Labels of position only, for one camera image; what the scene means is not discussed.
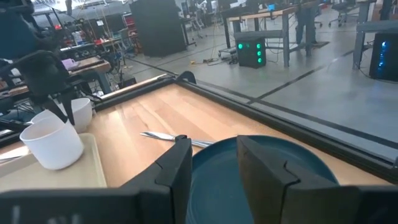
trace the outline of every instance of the table frame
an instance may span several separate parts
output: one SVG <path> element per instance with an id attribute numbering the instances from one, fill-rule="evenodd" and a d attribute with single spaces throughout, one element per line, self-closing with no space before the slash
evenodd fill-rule
<path id="1" fill-rule="evenodd" d="M 394 184 L 398 183 L 397 163 L 385 161 L 374 155 L 367 154 L 364 150 L 335 139 L 319 131 L 302 126 L 276 115 L 259 110 L 253 106 L 238 102 L 234 99 L 215 93 L 198 86 L 192 72 L 183 72 L 181 75 L 165 74 L 143 83 L 129 86 L 125 90 L 105 95 L 103 101 L 95 102 L 95 110 L 101 111 L 116 106 L 127 100 L 144 95 L 170 84 L 177 84 L 211 101 L 223 105 L 233 111 L 241 113 L 248 118 L 258 121 L 266 126 L 302 141 L 342 161 L 359 167 L 366 172 L 376 175 Z M 19 133 L 9 133 L 7 138 L 0 139 L 0 147 L 19 140 Z"/>

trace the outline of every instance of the tray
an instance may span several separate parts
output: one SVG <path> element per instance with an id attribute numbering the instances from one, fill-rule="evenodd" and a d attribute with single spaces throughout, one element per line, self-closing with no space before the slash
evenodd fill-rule
<path id="1" fill-rule="evenodd" d="M 107 187 L 100 155 L 92 134 L 79 134 L 83 155 L 62 170 L 44 169 L 33 154 L 0 165 L 0 192 L 21 189 Z"/>

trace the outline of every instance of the plate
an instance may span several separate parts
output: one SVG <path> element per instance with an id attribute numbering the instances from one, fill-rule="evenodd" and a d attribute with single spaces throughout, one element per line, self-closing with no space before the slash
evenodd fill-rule
<path id="1" fill-rule="evenodd" d="M 249 138 L 283 158 L 338 183 L 328 166 L 306 148 L 271 136 Z M 253 223 L 239 177 L 236 148 L 236 138 L 229 138 L 194 155 L 187 223 Z"/>

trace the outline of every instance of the butter knife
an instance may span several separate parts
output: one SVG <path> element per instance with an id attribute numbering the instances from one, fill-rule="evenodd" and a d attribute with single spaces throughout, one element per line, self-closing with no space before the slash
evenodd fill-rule
<path id="1" fill-rule="evenodd" d="M 165 134 L 165 133 L 157 133 L 155 131 L 144 131 L 143 133 L 140 133 L 142 136 L 150 137 L 150 138 L 155 138 L 155 139 L 161 139 L 161 140 L 166 140 L 166 141 L 174 141 L 175 140 L 175 135 L 171 134 Z M 214 142 L 211 141 L 201 141 L 201 140 L 191 140 L 192 146 L 198 146 L 201 148 L 205 148 Z"/>

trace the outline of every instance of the chair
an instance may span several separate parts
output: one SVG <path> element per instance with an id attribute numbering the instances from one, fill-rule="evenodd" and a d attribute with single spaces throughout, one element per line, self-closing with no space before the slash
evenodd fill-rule
<path id="1" fill-rule="evenodd" d="M 357 13 L 349 13 L 354 9 L 357 9 L 359 6 L 356 5 L 355 0 L 347 0 L 345 2 L 340 2 L 337 4 L 334 4 L 331 8 L 333 10 L 338 11 L 338 17 L 337 19 L 333 19 L 329 21 L 329 27 L 331 27 L 331 23 L 337 21 L 338 22 L 338 27 L 341 27 L 342 22 L 346 23 L 347 18 L 352 17 L 352 18 L 358 18 L 358 12 Z"/>

